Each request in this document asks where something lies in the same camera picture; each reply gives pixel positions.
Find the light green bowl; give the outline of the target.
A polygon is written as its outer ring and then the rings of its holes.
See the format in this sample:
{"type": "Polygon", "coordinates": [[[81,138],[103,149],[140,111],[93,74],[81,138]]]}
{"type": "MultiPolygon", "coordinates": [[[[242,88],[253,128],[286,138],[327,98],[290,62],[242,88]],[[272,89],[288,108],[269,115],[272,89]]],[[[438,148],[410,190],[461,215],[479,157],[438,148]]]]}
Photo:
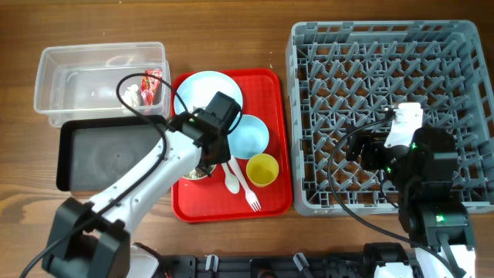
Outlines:
{"type": "Polygon", "coordinates": [[[215,165],[210,165],[207,168],[196,168],[193,171],[190,171],[186,175],[183,176],[183,178],[187,180],[200,180],[203,178],[207,178],[208,174],[211,174],[215,170],[215,165]]]}

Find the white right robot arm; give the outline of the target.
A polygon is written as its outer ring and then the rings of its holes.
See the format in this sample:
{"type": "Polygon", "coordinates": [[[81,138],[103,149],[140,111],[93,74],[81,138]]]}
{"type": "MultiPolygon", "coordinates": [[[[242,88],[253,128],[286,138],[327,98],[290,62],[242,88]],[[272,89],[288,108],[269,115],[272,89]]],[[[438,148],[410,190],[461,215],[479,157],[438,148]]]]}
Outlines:
{"type": "Polygon", "coordinates": [[[472,223],[451,196],[457,152],[441,128],[393,122],[387,134],[347,128],[346,159],[361,158],[365,170],[382,170],[398,190],[398,218],[417,251],[423,274],[464,277],[475,263],[472,223]]]}

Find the yellow cup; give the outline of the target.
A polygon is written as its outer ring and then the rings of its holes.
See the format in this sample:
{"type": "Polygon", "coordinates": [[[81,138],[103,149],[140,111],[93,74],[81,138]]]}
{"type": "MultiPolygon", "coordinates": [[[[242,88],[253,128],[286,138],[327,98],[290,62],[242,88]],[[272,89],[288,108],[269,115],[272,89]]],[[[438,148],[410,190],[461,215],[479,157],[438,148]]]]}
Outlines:
{"type": "Polygon", "coordinates": [[[279,164],[270,154],[257,154],[248,161],[246,174],[251,183],[263,188],[276,180],[279,174],[279,164]]]}

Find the white tissue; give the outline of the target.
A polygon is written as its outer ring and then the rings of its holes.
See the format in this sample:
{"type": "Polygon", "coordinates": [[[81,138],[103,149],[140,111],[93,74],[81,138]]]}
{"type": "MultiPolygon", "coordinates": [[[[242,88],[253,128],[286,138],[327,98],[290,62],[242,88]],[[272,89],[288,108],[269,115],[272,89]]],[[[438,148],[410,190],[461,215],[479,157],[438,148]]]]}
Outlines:
{"type": "Polygon", "coordinates": [[[122,101],[130,107],[138,107],[141,104],[140,87],[137,84],[129,86],[121,95],[122,101]]]}

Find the red snack wrapper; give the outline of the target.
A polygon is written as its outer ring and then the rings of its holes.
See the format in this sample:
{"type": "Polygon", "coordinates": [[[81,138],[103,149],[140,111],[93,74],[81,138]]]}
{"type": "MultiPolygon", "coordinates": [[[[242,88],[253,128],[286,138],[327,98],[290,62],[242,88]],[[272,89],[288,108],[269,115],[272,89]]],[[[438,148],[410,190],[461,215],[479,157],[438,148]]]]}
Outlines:
{"type": "Polygon", "coordinates": [[[143,105],[155,105],[160,101],[161,81],[159,79],[161,77],[161,69],[149,69],[144,71],[144,76],[142,77],[140,84],[140,95],[143,105]]]}

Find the light blue bowl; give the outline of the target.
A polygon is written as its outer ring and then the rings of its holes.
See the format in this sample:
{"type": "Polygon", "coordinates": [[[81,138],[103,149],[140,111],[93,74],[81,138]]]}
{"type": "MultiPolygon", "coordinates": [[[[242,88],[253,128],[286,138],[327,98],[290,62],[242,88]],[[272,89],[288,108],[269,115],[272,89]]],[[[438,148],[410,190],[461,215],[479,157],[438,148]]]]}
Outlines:
{"type": "Polygon", "coordinates": [[[269,144],[269,130],[262,120],[244,114],[239,125],[228,135],[232,156],[248,160],[261,154],[269,144]]]}

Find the white plastic spoon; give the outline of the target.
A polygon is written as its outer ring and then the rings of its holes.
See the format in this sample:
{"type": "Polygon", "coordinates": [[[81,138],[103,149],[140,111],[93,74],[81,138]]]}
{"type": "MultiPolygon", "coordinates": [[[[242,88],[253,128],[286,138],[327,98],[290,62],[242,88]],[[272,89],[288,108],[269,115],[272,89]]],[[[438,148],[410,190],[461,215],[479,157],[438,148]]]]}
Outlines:
{"type": "Polygon", "coordinates": [[[228,165],[222,163],[222,168],[225,173],[225,186],[232,194],[238,194],[240,190],[239,180],[231,173],[228,165]]]}

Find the white plastic fork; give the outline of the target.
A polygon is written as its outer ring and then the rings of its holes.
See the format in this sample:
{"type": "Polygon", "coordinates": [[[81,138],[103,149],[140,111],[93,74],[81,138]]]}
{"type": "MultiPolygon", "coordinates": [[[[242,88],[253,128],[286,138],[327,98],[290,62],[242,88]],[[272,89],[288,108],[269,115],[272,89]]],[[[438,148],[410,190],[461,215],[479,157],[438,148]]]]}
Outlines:
{"type": "Polygon", "coordinates": [[[239,163],[237,162],[234,156],[231,156],[231,159],[228,161],[228,166],[232,169],[233,174],[236,176],[236,178],[239,180],[240,185],[243,187],[245,192],[245,200],[248,202],[251,209],[254,212],[260,212],[262,209],[260,202],[254,191],[251,190],[250,187],[248,186],[248,183],[244,178],[239,163]]]}

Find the light blue plate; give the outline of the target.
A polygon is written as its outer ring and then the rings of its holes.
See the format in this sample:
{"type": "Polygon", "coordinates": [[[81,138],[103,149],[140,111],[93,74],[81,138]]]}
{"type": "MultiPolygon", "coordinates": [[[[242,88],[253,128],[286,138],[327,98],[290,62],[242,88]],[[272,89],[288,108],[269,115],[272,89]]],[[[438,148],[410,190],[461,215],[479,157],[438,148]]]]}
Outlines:
{"type": "Polygon", "coordinates": [[[224,73],[202,71],[187,77],[177,88],[189,112],[196,108],[206,108],[217,92],[233,98],[243,107],[242,91],[239,85],[224,73]]]}

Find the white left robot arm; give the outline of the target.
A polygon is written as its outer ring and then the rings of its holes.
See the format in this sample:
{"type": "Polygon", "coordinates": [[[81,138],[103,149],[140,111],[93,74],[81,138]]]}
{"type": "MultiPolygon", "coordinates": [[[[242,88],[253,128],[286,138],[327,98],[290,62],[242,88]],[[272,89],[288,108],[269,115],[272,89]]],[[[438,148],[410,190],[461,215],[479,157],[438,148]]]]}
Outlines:
{"type": "Polygon", "coordinates": [[[142,218],[180,178],[197,166],[230,158],[227,133],[239,112],[182,113],[159,131],[154,148],[122,178],[86,203],[68,198],[56,210],[39,255],[55,277],[154,277],[159,257],[130,237],[142,218]]]}

